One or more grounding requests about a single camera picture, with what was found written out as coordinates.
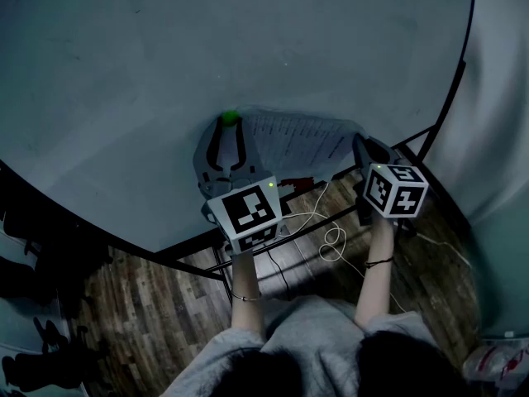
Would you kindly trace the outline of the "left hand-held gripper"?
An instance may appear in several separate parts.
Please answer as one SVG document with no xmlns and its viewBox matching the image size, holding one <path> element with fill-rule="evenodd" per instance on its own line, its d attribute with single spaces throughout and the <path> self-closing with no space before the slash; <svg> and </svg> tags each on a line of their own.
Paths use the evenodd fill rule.
<svg viewBox="0 0 529 397">
<path fill-rule="evenodd" d="M 202 134 L 193 155 L 199 183 L 228 179 L 226 139 L 222 118 L 218 117 Z M 260 155 L 250 125 L 242 117 L 235 125 L 235 143 L 237 162 L 231 166 L 231 177 L 258 179 L 262 174 Z M 284 219 L 278 181 L 273 175 L 210 198 L 202 212 L 220 228 L 233 255 L 252 252 L 277 239 Z"/>
</svg>

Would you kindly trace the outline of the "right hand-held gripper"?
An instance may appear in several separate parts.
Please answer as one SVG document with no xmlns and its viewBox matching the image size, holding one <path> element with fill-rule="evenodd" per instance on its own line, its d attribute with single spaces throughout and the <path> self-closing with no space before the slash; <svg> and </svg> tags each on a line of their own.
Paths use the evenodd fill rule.
<svg viewBox="0 0 529 397">
<path fill-rule="evenodd" d="M 362 176 L 355 189 L 360 225 L 369 226 L 375 214 L 398 225 L 416 218 L 429 188 L 422 172 L 413 165 L 398 165 L 400 155 L 374 137 L 365 140 L 356 133 L 352 151 Z"/>
</svg>

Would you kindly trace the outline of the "white printed paper sheet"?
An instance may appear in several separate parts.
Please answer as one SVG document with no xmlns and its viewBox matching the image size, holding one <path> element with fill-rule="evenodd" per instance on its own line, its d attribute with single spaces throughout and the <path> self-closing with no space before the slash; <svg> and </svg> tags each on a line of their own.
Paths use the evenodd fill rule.
<svg viewBox="0 0 529 397">
<path fill-rule="evenodd" d="M 368 136 L 351 120 L 301 112 L 248 107 L 241 117 L 250 126 L 263 166 L 285 179 L 332 177 L 354 164 L 354 137 Z"/>
</svg>

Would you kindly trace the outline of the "white whiteboard with black frame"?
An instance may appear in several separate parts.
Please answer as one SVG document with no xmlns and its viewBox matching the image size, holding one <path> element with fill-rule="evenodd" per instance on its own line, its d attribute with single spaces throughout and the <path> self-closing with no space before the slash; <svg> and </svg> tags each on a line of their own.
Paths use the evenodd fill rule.
<svg viewBox="0 0 529 397">
<path fill-rule="evenodd" d="M 193 155 L 225 111 L 351 120 L 395 146 L 440 116 L 475 0 L 0 0 L 0 170 L 46 239 L 164 265 L 220 228 Z"/>
</svg>

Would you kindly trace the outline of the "person's left forearm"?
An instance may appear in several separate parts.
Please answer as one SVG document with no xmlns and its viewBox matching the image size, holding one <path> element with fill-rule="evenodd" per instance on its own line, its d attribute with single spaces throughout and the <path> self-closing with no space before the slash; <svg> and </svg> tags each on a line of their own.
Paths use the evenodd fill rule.
<svg viewBox="0 0 529 397">
<path fill-rule="evenodd" d="M 232 314 L 233 328 L 251 331 L 265 337 L 265 321 L 261 308 L 260 289 L 251 251 L 232 258 Z"/>
</svg>

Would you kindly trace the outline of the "person's right forearm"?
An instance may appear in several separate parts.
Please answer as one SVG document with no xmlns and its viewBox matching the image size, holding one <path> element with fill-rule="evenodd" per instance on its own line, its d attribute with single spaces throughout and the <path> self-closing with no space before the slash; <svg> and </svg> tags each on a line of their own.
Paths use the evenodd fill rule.
<svg viewBox="0 0 529 397">
<path fill-rule="evenodd" d="M 389 313 L 394 232 L 389 220 L 374 217 L 364 281 L 354 322 L 365 329 L 375 318 Z"/>
</svg>

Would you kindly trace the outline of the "black metal board stand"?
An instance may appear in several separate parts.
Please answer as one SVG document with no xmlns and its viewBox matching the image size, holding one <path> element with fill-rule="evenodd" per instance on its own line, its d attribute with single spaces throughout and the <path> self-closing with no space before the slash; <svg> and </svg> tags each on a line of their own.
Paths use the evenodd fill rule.
<svg viewBox="0 0 529 397">
<path fill-rule="evenodd" d="M 437 196 L 437 198 L 439 198 L 442 203 L 447 205 L 447 208 L 450 212 L 455 212 L 455 221 L 457 223 L 462 223 L 464 228 L 467 228 L 468 222 L 465 220 L 464 215 L 460 213 L 460 210 L 455 206 L 453 199 L 448 195 L 441 183 L 434 177 L 434 175 L 423 163 L 423 160 L 427 152 L 431 149 L 433 141 L 438 136 L 441 126 L 443 125 L 449 112 L 450 106 L 454 101 L 455 93 L 460 86 L 460 81 L 462 80 L 463 73 L 465 72 L 465 67 L 466 63 L 461 60 L 456 69 L 454 80 L 452 81 L 448 96 L 441 109 L 440 116 L 438 117 L 435 124 L 413 136 L 410 136 L 406 140 L 399 142 L 393 146 L 393 149 L 398 154 L 402 155 L 404 160 L 411 161 L 419 168 L 426 178 L 433 183 L 433 193 Z M 272 250 L 293 242 L 301 237 L 305 237 L 306 235 L 323 227 L 327 227 L 328 232 L 335 237 L 335 241 L 331 242 L 328 237 L 325 237 L 324 242 L 318 251 L 323 252 L 323 250 L 329 248 L 336 253 L 335 258 L 327 260 L 328 263 L 341 260 L 347 246 L 347 242 L 346 230 L 339 225 L 338 221 L 352 213 L 357 214 L 356 205 L 353 203 L 333 215 L 323 215 L 319 213 L 317 211 L 317 206 L 318 205 L 315 204 L 310 212 L 303 214 L 307 219 L 296 231 L 288 232 L 286 235 L 281 235 L 270 243 L 256 247 L 252 251 L 253 256 L 258 256 L 260 254 L 266 254 L 269 256 Z M 222 246 L 219 232 L 206 232 L 199 237 L 190 239 L 185 243 L 178 245 L 177 248 L 180 249 L 182 253 L 178 255 L 173 261 L 165 261 L 165 266 L 188 273 L 190 275 L 197 275 L 203 278 L 218 280 L 224 285 L 228 285 L 227 273 L 225 272 L 225 269 L 232 265 L 232 258 L 229 255 L 231 246 Z M 193 254 L 191 250 L 195 250 L 196 253 L 201 251 L 210 251 L 214 256 L 214 261 L 216 264 L 206 268 L 201 268 L 195 265 L 184 263 L 183 259 Z"/>
</svg>

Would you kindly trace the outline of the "person's grey top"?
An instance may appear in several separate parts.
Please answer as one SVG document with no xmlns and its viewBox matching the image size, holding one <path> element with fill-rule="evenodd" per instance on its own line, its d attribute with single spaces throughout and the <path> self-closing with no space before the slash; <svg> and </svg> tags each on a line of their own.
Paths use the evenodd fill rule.
<svg viewBox="0 0 529 397">
<path fill-rule="evenodd" d="M 319 296 L 264 303 L 265 335 L 218 333 L 161 397 L 469 397 L 416 312 L 359 327 L 355 306 Z"/>
</svg>

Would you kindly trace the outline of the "large clear water jug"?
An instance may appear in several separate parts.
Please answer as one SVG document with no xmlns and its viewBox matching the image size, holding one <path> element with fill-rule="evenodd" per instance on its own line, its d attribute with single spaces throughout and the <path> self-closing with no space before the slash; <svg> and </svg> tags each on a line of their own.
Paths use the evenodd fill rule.
<svg viewBox="0 0 529 397">
<path fill-rule="evenodd" d="M 529 339 L 478 347 L 464 362 L 463 377 L 470 383 L 493 385 L 497 397 L 513 397 L 529 380 Z"/>
</svg>

